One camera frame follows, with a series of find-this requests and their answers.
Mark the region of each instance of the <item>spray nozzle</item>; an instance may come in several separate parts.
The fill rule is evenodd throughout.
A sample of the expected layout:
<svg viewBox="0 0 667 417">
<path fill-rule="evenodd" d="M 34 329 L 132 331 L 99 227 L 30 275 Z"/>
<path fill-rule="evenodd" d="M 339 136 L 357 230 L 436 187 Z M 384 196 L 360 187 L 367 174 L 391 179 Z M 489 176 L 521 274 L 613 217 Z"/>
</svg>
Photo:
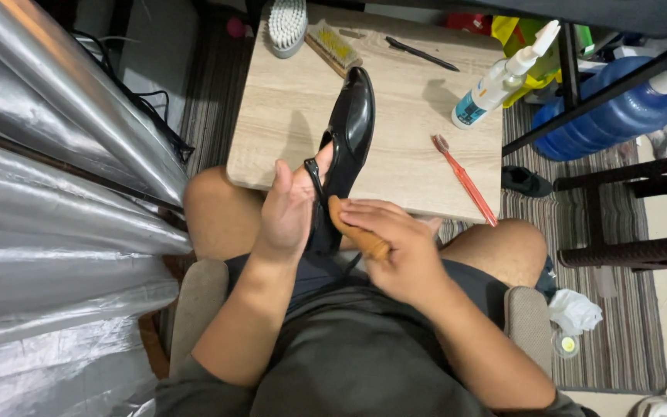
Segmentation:
<svg viewBox="0 0 667 417">
<path fill-rule="evenodd" d="M 532 46 L 519 50 L 506 62 L 506 69 L 516 75 L 525 74 L 534 65 L 537 58 L 547 52 L 558 33 L 560 33 L 560 23 L 557 20 L 547 23 L 535 35 L 537 40 Z"/>
</svg>

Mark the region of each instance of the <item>silver reflective curtain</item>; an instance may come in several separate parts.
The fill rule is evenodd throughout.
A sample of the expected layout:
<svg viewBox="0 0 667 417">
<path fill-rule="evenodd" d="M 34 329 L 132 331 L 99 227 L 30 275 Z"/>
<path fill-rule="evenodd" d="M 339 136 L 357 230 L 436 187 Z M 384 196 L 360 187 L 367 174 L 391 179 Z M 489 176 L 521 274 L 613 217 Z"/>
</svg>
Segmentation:
<svg viewBox="0 0 667 417">
<path fill-rule="evenodd" d="M 168 141 L 37 6 L 0 0 L 0 135 L 181 204 Z M 186 233 L 0 149 L 0 415 L 153 415 L 137 317 L 178 294 Z"/>
</svg>

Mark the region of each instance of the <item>white plastic bag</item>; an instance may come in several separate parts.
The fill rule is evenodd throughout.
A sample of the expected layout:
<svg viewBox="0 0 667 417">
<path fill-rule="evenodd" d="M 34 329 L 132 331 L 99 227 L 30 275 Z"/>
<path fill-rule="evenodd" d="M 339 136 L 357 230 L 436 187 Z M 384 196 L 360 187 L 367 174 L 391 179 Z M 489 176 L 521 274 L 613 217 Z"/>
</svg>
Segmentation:
<svg viewBox="0 0 667 417">
<path fill-rule="evenodd" d="M 583 294 L 561 289 L 550 302 L 550 320 L 562 328 L 567 336 L 578 336 L 583 330 L 593 330 L 601 319 L 601 307 Z"/>
</svg>

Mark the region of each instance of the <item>blue water jug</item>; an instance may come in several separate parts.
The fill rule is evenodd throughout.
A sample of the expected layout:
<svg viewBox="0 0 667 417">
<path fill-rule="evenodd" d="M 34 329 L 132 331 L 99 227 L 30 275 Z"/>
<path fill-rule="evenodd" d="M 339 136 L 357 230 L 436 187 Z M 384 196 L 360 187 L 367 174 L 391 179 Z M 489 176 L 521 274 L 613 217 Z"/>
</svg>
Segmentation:
<svg viewBox="0 0 667 417">
<path fill-rule="evenodd" d="M 651 59 L 647 56 L 616 59 L 582 83 L 581 97 L 589 97 Z M 546 104 L 534 115 L 532 128 L 542 125 L 563 110 L 562 98 Z M 626 142 L 641 134 L 657 131 L 665 125 L 667 71 L 551 131 L 539 138 L 535 146 L 543 156 L 569 161 Z"/>
</svg>

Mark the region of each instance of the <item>black shoe heel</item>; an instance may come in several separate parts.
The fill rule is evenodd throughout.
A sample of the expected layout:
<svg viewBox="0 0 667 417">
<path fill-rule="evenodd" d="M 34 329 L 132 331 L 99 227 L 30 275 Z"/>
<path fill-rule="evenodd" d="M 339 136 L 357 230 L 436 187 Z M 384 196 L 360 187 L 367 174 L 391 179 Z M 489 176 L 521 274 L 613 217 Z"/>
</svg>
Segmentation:
<svg viewBox="0 0 667 417">
<path fill-rule="evenodd" d="M 349 196 L 351 187 L 367 160 L 375 124 L 375 96 L 367 71 L 361 67 L 349 70 L 339 98 L 323 133 L 319 150 L 333 142 L 333 159 L 323 185 L 319 180 L 316 160 L 306 159 L 305 170 L 310 174 L 318 196 L 313 204 L 313 221 L 306 251 L 333 254 L 339 250 L 341 233 L 331 223 L 328 198 Z"/>
</svg>

